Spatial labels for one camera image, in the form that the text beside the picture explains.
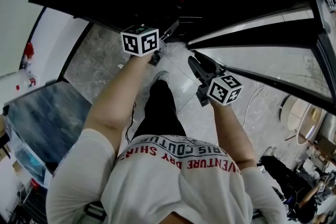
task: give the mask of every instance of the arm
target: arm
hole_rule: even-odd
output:
[[[132,57],[118,75],[98,95],[86,119],[84,129],[104,135],[118,152],[121,133],[133,109],[146,65],[152,54]]]
[[[214,108],[219,146],[236,162],[240,170],[256,167],[256,156],[251,142],[229,105],[211,101]]]
[[[131,58],[91,107],[85,130],[57,168],[49,187],[49,224],[71,224],[77,209],[100,200],[150,57]]]
[[[253,209],[261,211],[268,224],[287,223],[285,207],[266,178],[255,167],[242,170],[245,192],[251,199]]]
[[[319,190],[319,188],[324,184],[323,181],[319,181],[315,187],[312,188],[311,191],[309,191],[302,201],[299,203],[299,208],[301,209],[310,199],[315,195],[315,193]]]
[[[331,180],[331,176],[329,175],[329,176],[327,177],[327,180],[325,181],[326,186],[329,185],[330,180]]]

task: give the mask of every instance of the gray marble floor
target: gray marble floor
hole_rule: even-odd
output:
[[[221,34],[263,24],[283,22],[284,18],[292,20],[306,17],[308,17],[306,12],[273,16],[224,30]],[[220,49],[213,51],[206,50],[204,52],[220,61],[231,61],[236,65],[241,63],[244,65],[244,68],[256,64],[259,72],[262,70],[263,73],[265,72],[265,68],[269,68],[272,64],[267,53],[275,57],[279,57],[279,53],[281,53],[278,51],[267,51],[264,54],[263,62],[261,58],[253,60],[251,54],[243,56],[243,52],[241,51],[227,52],[226,49]],[[159,71],[166,70],[171,74],[169,86],[174,95],[178,118],[185,128],[187,135],[210,143],[217,143],[213,110],[209,105],[202,108],[195,95],[199,82],[188,66],[187,59],[189,55],[191,55],[191,52],[186,50],[185,44],[168,44],[165,56],[158,66],[153,67],[148,65],[148,71],[136,98],[133,125],[128,132],[129,137],[133,136],[144,118],[144,106],[149,96],[149,88],[154,76]],[[120,35],[101,26],[94,25],[71,61],[65,78],[92,103],[99,91],[119,72],[120,68],[118,65],[125,64],[128,58],[129,55],[122,52]],[[281,63],[281,61],[278,62],[278,65],[274,65],[271,68],[272,72]],[[294,65],[294,68],[299,68],[299,64]],[[233,109],[240,122],[243,123],[249,100],[257,87],[261,87],[261,84],[257,85],[255,81],[243,77],[238,77],[238,79],[243,83],[244,89],[239,99],[233,104]],[[298,146],[295,139],[285,141],[290,132],[279,121],[279,106],[287,94],[270,87],[265,89],[264,94],[267,92],[268,95],[265,98],[257,97],[250,105],[247,117],[245,118],[244,129],[258,156],[261,156],[267,147],[276,146],[278,148],[277,156],[287,166],[292,167],[306,147]],[[126,144],[126,139],[123,137],[121,150]]]

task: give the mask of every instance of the sleeve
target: sleeve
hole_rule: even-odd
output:
[[[115,152],[101,133],[83,130],[51,181],[46,202],[49,224],[71,223],[75,210],[100,200]]]
[[[325,202],[329,197],[332,196],[332,190],[328,186],[326,186],[325,188],[326,188],[325,191],[321,195],[322,202]]]
[[[269,224],[287,222],[287,215],[280,198],[256,167],[241,170],[245,192],[254,209],[259,209]]]

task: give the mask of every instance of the white wall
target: white wall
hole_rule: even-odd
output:
[[[0,76],[19,70],[30,32],[42,10],[28,0],[0,0]]]
[[[38,23],[31,43],[34,47],[30,71],[39,86],[57,80],[73,46],[88,22],[47,8]]]

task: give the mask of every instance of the person sitting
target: person sitting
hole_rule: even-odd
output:
[[[312,221],[312,224],[327,224],[332,214],[321,213],[316,215]]]
[[[301,223],[310,223],[317,213],[315,194],[324,182],[320,181],[312,188],[307,181],[275,157],[275,149],[268,148],[257,166],[264,166],[269,175],[280,185],[286,198],[284,203],[289,208],[287,216],[298,219]]]
[[[307,183],[314,187],[318,181],[325,182],[325,187],[323,191],[318,191],[315,194],[315,200],[317,205],[323,204],[329,197],[336,195],[336,186],[335,186],[335,180],[334,180],[334,174],[331,173],[324,173],[319,178],[315,178],[313,175],[310,175],[301,165],[297,169],[297,174],[302,177]]]

